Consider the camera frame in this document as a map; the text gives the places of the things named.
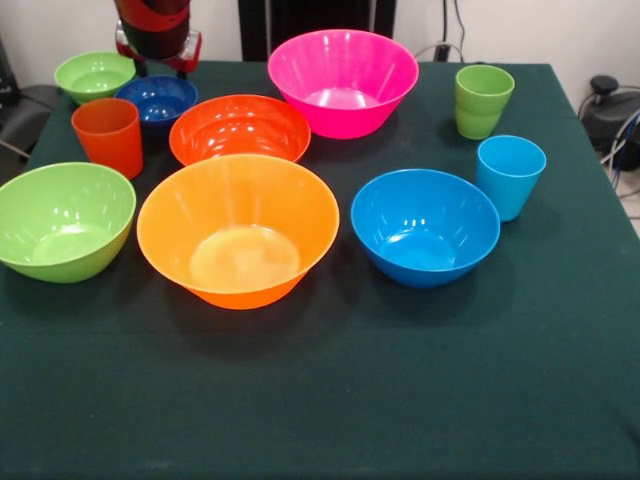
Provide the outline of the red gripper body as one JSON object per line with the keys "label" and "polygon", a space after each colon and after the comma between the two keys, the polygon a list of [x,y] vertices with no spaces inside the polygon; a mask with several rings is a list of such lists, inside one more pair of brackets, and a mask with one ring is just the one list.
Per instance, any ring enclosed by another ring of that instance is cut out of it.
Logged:
{"label": "red gripper body", "polygon": [[116,49],[120,55],[131,59],[133,62],[134,60],[144,60],[146,64],[156,63],[167,66],[175,72],[184,71],[186,73],[191,73],[196,69],[200,56],[199,43],[196,43],[195,45],[187,45],[178,55],[161,60],[145,58],[136,53],[129,45],[117,44]]}

